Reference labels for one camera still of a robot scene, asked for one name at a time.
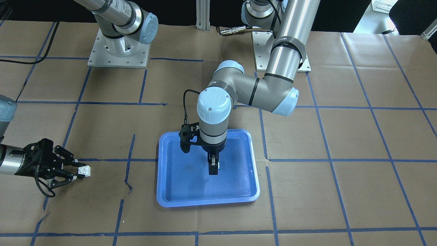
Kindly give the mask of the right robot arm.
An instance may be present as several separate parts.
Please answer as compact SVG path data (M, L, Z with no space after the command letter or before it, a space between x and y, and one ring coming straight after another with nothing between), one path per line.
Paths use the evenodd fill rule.
M18 21L55 21L53 34L41 58L44 61L53 45L61 22L97 24L98 49L108 62L130 59L148 47L158 32L158 18L132 0L7 0L12 19ZM71 152L42 140L19 148L1 144L1 173L31 177L39 189L51 191L91 175L91 167L79 162Z

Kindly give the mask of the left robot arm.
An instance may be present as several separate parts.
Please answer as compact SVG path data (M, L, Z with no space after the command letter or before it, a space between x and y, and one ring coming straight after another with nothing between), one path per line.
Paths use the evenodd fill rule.
M308 40L320 1L290 0L281 23L263 78L248 76L233 60L220 63L208 87L198 96L199 128L197 145L208 154L209 174L217 175L220 152L225 147L228 119L236 102L274 114L289 116L299 92L293 86L297 70L307 58Z

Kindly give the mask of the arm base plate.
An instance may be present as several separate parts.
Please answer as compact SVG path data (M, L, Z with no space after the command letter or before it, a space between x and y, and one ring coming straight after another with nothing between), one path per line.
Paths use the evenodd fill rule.
M296 73L310 73L312 71L304 44L295 40L298 49L277 47L272 51L274 37L271 32L252 32L253 53L255 58L255 70L265 72L268 66L273 64L272 71L283 72L286 65L295 66Z
M87 65L99 68L147 68L150 44L127 37L110 39L98 30Z

